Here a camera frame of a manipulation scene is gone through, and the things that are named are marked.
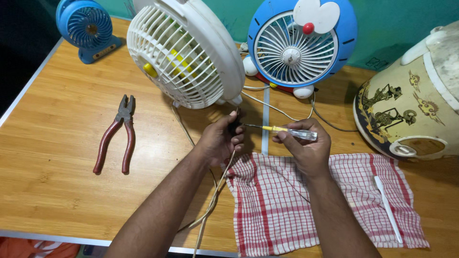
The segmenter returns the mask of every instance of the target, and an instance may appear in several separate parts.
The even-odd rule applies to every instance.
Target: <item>fan base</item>
[[[106,54],[112,52],[113,50],[117,49],[121,46],[121,41],[116,36],[112,35],[110,41],[101,48],[88,50],[80,48],[78,51],[78,57],[80,58],[81,62],[84,64],[92,64],[97,59],[105,56]]]

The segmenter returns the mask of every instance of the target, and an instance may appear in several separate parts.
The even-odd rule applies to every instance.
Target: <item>wooden table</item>
[[[129,21],[113,19],[114,34],[125,42]],[[0,128],[0,229],[57,236],[112,240],[118,230],[191,146],[174,117],[172,101],[136,67],[126,45],[92,65],[83,64],[78,49],[64,41]],[[344,67],[317,84],[317,109],[342,128],[355,128],[352,101],[358,86],[374,72]],[[262,86],[247,79],[246,85]],[[246,91],[263,99],[262,91]],[[123,94],[136,97],[137,144],[130,175],[121,173],[126,147],[124,129],[113,137],[101,175],[92,173],[101,136],[112,123]],[[263,106],[243,96],[245,121],[261,124]],[[270,103],[294,118],[310,112],[307,100],[280,90]],[[230,105],[201,110],[180,108],[194,141],[203,129],[229,113]],[[270,124],[290,120],[270,110]],[[331,153],[370,152],[359,133],[325,125]],[[244,152],[261,151],[261,131],[248,130]],[[269,144],[270,155],[289,155]],[[459,253],[459,177],[456,159],[400,163],[414,192],[414,206],[430,249],[380,249],[387,257],[446,257]],[[207,176],[184,219],[202,214],[212,194]],[[200,249],[236,252],[234,199],[224,188],[207,221]],[[193,248],[198,228],[177,235],[174,247]],[[320,248],[301,249],[289,257],[318,257]]]

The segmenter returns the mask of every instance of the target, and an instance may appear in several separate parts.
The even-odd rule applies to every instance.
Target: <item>red plier handle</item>
[[[115,135],[115,133],[121,128],[122,124],[122,122],[114,120],[112,125],[110,125],[110,127],[104,133],[104,136],[102,136],[101,144],[99,146],[99,154],[97,155],[97,161],[92,172],[102,172],[102,168],[104,167],[105,163],[105,158],[107,157],[107,149],[108,145],[110,144],[110,140]],[[124,153],[123,167],[121,171],[125,174],[129,173],[129,166],[131,164],[132,154],[134,153],[135,132],[132,120],[125,122],[124,126],[126,127],[126,131],[128,132],[128,145],[126,147],[126,152]]]

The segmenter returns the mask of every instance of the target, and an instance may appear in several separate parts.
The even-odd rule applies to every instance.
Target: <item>white eye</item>
[[[340,17],[340,7],[335,2],[320,5],[320,0],[299,0],[293,10],[295,22],[304,26],[312,23],[314,32],[324,34],[331,31]]]

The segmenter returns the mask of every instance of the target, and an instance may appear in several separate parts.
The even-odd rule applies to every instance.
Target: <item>orange cloth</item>
[[[42,242],[39,248],[34,246]],[[22,238],[0,237],[0,258],[33,258],[36,254],[48,252],[51,249],[43,250],[55,242],[40,241]],[[75,258],[80,249],[80,245],[62,243],[53,251],[46,255],[46,258]]]

